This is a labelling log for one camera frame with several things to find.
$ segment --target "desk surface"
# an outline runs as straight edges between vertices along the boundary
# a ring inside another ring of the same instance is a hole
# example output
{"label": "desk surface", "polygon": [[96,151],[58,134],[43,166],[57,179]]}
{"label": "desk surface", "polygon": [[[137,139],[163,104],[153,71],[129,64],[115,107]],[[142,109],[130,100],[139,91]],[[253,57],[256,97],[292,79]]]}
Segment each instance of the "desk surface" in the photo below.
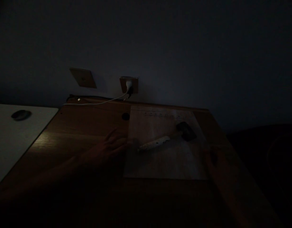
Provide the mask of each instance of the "desk surface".
{"label": "desk surface", "polygon": [[[84,98],[84,103],[97,103],[98,98]],[[75,98],[68,103],[77,103]],[[236,202],[210,181],[126,179],[122,177],[124,156],[118,156],[97,176],[80,177],[70,189],[66,219],[71,225],[234,225],[234,204],[244,211],[253,227],[268,224],[279,227],[280,221],[254,183],[219,125],[206,109],[184,108],[135,102],[113,101],[98,106],[63,106],[51,123],[17,162],[0,184],[0,191],[48,170],[70,157],[82,153],[114,127],[128,133],[131,105],[156,106],[193,111],[209,145],[230,157],[232,171],[240,186],[230,186]]]}

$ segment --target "wall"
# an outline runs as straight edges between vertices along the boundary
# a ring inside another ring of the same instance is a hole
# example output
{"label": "wall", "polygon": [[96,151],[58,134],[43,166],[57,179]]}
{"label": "wall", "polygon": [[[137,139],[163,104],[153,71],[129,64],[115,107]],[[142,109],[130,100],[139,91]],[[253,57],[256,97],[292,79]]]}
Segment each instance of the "wall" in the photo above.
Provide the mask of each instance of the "wall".
{"label": "wall", "polygon": [[[112,98],[118,78],[132,76],[140,83],[132,100],[209,108],[227,133],[292,123],[285,1],[140,2],[2,2],[0,100]],[[98,89],[78,87],[69,67],[90,69]]]}

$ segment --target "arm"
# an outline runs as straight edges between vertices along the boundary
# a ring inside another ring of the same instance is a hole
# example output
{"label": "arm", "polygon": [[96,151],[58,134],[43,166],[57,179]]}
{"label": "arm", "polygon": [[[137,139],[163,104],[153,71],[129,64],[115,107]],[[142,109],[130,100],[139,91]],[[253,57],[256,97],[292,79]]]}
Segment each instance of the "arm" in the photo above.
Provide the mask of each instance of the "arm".
{"label": "arm", "polygon": [[7,189],[0,193],[0,206],[7,208],[13,201],[30,194],[37,194],[51,189],[61,180],[71,176],[84,167],[98,168],[104,164],[109,158],[114,157],[120,152],[128,148],[128,144],[124,136],[118,135],[111,137],[116,129],[112,130],[102,142],[99,142],[95,147],[87,152],[72,157],[66,162],[47,170],[26,182]]}

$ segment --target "electrical outlet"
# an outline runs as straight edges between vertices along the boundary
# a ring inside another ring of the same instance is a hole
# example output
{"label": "electrical outlet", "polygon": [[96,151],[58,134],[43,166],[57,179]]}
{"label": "electrical outlet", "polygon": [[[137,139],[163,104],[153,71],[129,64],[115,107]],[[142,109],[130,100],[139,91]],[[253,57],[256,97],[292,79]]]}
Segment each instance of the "electrical outlet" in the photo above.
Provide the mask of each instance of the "electrical outlet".
{"label": "electrical outlet", "polygon": [[139,92],[139,79],[138,78],[120,77],[121,90],[123,91],[123,93],[127,92],[126,81],[131,81],[132,82],[132,88],[133,88],[132,93],[138,93]]}
{"label": "electrical outlet", "polygon": [[70,68],[70,71],[79,86],[96,88],[96,84],[90,70]]}

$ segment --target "hand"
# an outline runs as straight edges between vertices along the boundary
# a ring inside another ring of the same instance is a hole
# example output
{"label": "hand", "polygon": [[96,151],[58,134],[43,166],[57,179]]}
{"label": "hand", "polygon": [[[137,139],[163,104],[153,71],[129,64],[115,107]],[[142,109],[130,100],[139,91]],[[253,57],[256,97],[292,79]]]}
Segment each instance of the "hand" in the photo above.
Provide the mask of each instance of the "hand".
{"label": "hand", "polygon": [[116,128],[109,132],[103,141],[80,155],[79,163],[83,166],[98,167],[105,163],[109,158],[126,151],[130,146],[127,143],[126,137],[124,135],[111,137],[115,131]]}

